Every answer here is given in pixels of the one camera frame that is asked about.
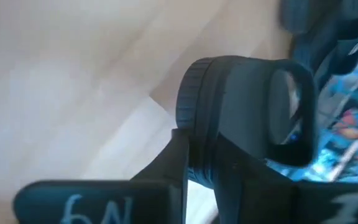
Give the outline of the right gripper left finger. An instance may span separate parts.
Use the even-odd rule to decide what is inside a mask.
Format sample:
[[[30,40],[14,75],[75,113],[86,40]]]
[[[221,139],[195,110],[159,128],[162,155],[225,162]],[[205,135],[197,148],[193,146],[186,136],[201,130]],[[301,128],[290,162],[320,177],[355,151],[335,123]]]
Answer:
[[[172,130],[163,151],[130,180],[45,180],[14,197],[19,224],[185,224],[189,137]]]

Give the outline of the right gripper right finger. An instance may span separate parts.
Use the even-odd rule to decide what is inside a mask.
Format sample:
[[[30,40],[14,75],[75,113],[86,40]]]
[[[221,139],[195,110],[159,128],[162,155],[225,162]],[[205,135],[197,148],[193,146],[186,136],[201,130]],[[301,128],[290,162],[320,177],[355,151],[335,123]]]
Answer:
[[[358,184],[294,182],[224,136],[212,182],[220,224],[358,224]]]

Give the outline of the black slide sandal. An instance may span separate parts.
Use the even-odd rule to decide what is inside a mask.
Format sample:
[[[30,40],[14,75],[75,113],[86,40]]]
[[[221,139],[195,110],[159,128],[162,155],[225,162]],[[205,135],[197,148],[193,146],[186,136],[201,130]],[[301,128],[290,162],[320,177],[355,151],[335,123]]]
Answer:
[[[176,123],[190,132],[188,176],[212,186],[219,135],[256,159],[306,167],[318,154],[313,74],[289,60],[201,58],[180,83]]]

